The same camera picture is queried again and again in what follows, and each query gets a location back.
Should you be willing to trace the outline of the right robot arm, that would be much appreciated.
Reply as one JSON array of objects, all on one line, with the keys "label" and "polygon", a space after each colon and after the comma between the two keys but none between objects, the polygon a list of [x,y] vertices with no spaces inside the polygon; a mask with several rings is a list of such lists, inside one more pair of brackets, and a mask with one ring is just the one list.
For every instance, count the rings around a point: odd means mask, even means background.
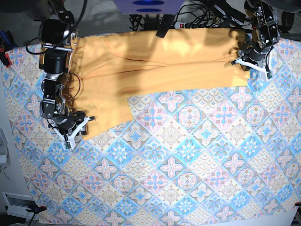
[{"label": "right robot arm", "polygon": [[77,45],[78,25],[86,11],[87,1],[83,2],[77,20],[65,8],[62,0],[32,0],[28,6],[26,14],[33,21],[41,23],[37,37],[41,51],[29,51],[29,54],[40,57],[39,68],[46,73],[41,84],[41,116],[63,139],[79,133],[84,135],[89,119],[84,112],[74,111],[67,106],[63,91]]}]

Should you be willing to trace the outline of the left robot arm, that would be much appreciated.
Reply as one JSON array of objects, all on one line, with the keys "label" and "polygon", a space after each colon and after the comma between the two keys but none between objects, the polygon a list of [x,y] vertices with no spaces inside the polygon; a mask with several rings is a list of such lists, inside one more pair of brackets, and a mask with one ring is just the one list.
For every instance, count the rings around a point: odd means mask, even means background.
[{"label": "left robot arm", "polygon": [[269,54],[280,40],[277,15],[274,9],[260,0],[247,0],[245,12],[251,20],[252,36],[238,52],[244,71],[256,67],[269,69]]}]

